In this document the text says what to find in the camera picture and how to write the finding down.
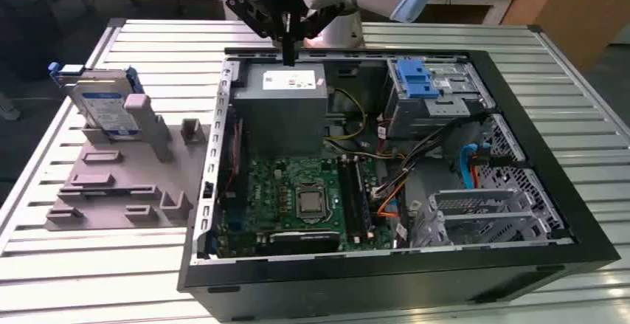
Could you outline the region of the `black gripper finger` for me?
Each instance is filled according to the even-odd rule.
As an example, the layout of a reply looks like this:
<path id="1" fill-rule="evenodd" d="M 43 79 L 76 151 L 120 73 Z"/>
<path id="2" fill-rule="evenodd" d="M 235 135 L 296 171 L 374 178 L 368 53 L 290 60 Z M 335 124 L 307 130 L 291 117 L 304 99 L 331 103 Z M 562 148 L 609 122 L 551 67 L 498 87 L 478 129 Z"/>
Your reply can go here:
<path id="1" fill-rule="evenodd" d="M 315 38 L 340 14 L 340 4 L 334 4 L 310 15 L 306 11 L 290 11 L 290 66 L 295 65 L 299 46 L 306 38 Z"/>
<path id="2" fill-rule="evenodd" d="M 287 18 L 291 13 L 284 0 L 225 0 L 228 9 L 262 38 L 271 38 L 283 56 L 283 65 L 292 66 L 292 40 Z"/>

